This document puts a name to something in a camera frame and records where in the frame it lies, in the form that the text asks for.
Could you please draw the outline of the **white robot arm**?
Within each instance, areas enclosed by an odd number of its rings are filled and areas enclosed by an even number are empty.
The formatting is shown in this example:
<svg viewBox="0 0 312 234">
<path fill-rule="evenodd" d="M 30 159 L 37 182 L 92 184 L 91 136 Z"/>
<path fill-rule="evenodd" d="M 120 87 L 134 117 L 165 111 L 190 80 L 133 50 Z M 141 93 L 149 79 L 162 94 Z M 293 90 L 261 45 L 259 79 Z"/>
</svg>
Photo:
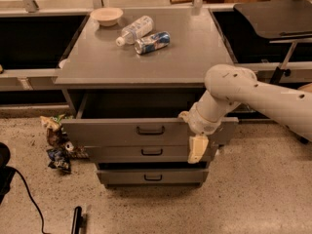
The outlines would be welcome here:
<svg viewBox="0 0 312 234">
<path fill-rule="evenodd" d="M 240 104 L 312 140 L 312 84 L 290 89 L 257 80 L 253 71 L 244 67 L 217 64 L 205 76 L 206 90 L 190 110 L 179 117 L 194 133 L 189 138 L 188 162 L 201 160 L 221 119 Z"/>
</svg>

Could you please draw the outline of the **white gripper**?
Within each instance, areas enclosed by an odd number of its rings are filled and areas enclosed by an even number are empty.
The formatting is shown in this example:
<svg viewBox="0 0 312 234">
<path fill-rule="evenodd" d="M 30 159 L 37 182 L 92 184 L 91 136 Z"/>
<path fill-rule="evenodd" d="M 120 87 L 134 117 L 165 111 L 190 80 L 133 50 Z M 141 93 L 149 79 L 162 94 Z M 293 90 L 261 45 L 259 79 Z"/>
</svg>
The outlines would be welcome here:
<svg viewBox="0 0 312 234">
<path fill-rule="evenodd" d="M 189 164 L 198 163 L 202 159 L 209 144 L 207 136 L 213 134 L 220 126 L 222 117 L 223 115 L 218 111 L 210 109 L 193 109 L 178 114 L 178 118 L 188 123 L 190 130 L 196 134 L 196 136 L 189 138 Z"/>
</svg>

